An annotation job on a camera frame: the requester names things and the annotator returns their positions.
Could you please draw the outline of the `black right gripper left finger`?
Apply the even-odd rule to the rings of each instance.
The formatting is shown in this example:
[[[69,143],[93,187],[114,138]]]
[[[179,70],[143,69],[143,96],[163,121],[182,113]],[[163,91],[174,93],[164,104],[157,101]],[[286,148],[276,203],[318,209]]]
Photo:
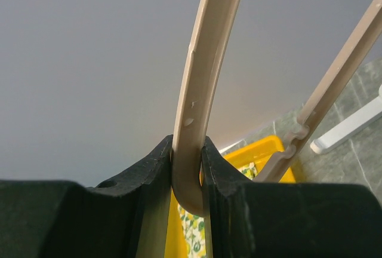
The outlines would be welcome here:
[[[166,136],[96,187],[1,182],[2,257],[163,257],[171,196]]]

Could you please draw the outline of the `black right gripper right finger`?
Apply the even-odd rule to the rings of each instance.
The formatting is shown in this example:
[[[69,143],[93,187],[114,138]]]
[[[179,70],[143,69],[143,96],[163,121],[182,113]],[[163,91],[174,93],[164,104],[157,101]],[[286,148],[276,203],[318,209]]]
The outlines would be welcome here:
[[[201,152],[208,257],[380,257],[381,205],[365,186],[256,183]]]

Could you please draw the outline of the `beige hanger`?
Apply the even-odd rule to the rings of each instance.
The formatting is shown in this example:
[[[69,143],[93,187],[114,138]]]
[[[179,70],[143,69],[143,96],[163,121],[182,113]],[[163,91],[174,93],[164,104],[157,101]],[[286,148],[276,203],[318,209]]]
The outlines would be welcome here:
[[[204,216],[199,179],[215,89],[240,0],[200,0],[178,99],[172,141],[172,188],[188,212]],[[381,0],[372,0],[297,117],[283,152],[271,156],[256,182],[278,182],[381,35]]]

